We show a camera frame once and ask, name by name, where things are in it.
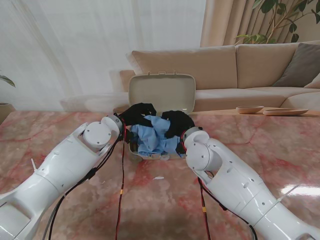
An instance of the crumpled blue fabric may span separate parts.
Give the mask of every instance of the crumpled blue fabric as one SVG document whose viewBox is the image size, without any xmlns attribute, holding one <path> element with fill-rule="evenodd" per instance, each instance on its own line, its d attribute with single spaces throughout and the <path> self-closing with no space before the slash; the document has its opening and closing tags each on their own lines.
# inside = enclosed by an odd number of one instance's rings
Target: crumpled blue fabric
<svg viewBox="0 0 320 240">
<path fill-rule="evenodd" d="M 151 115 L 144 118 L 150 120 L 153 127 L 133 125 L 130 129 L 138 137 L 138 154 L 150 156 L 151 154 L 176 153 L 180 138 L 178 136 L 165 138 L 165 133 L 170 127 L 170 121 Z"/>
</svg>

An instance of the table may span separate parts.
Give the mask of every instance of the table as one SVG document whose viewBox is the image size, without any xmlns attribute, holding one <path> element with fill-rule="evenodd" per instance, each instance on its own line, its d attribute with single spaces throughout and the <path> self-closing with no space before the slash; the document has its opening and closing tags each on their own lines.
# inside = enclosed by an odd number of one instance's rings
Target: table
<svg viewBox="0 0 320 240">
<path fill-rule="evenodd" d="M 320 228 L 320 119 L 193 114 L 195 124 L 226 144 L 260 174 L 276 198 L 296 184 L 282 203 Z M 103 113 L 15 111 L 0 125 L 0 193 L 17 187 L 47 154 L 84 122 Z M 91 180 L 76 188 L 61 205 L 54 240 L 114 239 L 121 187 L 121 144 Z M 200 188 L 184 159 L 130 161 L 125 154 L 125 186 L 119 240 L 204 240 Z M 212 239 L 250 240 L 246 226 L 205 195 Z M 40 240 L 53 206 L 45 213 L 35 240 Z"/>
</svg>

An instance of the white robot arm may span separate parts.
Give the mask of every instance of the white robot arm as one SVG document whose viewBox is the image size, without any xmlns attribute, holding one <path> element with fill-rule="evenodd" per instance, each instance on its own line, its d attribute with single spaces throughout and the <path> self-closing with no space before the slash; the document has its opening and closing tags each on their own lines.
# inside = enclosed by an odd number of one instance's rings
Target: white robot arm
<svg viewBox="0 0 320 240">
<path fill-rule="evenodd" d="M 106 155 L 122 129 L 114 115 L 82 124 L 27 180 L 0 194 L 0 239 L 32 240 L 46 210 Z"/>
<path fill-rule="evenodd" d="M 320 240 L 320 230 L 290 212 L 261 177 L 220 141 L 198 127 L 182 137 L 186 162 L 228 210 L 246 220 L 266 240 Z M 216 172 L 212 177 L 206 172 Z"/>
</svg>

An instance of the box lid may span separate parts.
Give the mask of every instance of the box lid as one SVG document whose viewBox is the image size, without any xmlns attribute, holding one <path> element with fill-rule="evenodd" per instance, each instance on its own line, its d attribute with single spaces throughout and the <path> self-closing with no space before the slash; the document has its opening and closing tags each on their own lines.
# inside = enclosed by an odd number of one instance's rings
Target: box lid
<svg viewBox="0 0 320 240">
<path fill-rule="evenodd" d="M 135 75 L 129 84 L 129 104 L 153 104 L 157 115 L 170 110 L 191 113 L 195 107 L 196 81 L 187 74 Z"/>
</svg>

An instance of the wooden bowl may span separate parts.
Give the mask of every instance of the wooden bowl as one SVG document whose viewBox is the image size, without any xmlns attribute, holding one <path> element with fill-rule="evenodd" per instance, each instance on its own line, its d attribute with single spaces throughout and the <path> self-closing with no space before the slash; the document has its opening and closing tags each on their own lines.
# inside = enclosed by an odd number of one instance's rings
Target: wooden bowl
<svg viewBox="0 0 320 240">
<path fill-rule="evenodd" d="M 297 116 L 305 114 L 309 109 L 302 108 L 277 108 L 264 110 L 263 115 L 266 116 Z"/>
<path fill-rule="evenodd" d="M 236 111 L 239 114 L 255 114 L 263 108 L 264 106 L 237 106 Z"/>
</svg>

